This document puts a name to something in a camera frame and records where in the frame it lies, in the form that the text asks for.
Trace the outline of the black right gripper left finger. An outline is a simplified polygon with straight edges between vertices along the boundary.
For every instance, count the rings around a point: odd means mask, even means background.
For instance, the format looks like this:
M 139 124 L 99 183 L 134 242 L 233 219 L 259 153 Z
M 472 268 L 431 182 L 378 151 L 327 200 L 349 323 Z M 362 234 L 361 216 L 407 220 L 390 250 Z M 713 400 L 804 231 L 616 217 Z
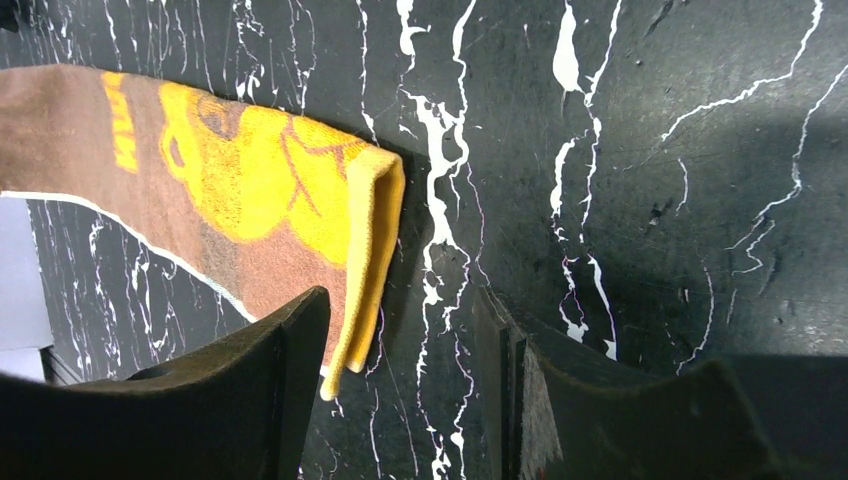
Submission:
M 328 335 L 313 287 L 125 380 L 1 380 L 5 479 L 293 479 Z

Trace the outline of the orange brown towel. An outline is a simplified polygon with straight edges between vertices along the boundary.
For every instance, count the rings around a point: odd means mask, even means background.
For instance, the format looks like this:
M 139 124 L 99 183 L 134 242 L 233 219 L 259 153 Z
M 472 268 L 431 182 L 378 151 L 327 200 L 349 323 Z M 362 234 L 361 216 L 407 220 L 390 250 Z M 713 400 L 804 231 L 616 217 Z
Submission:
M 119 221 L 250 321 L 328 290 L 321 397 L 360 372 L 405 190 L 399 155 L 316 120 L 141 75 L 1 74 L 1 191 Z

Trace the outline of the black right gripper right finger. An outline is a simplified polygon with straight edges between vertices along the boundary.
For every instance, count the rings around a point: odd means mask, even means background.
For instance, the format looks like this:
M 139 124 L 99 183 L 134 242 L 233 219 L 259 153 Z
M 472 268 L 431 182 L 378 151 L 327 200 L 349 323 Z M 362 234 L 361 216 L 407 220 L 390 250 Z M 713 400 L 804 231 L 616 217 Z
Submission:
M 483 287 L 473 304 L 496 479 L 843 479 L 847 361 L 617 363 Z

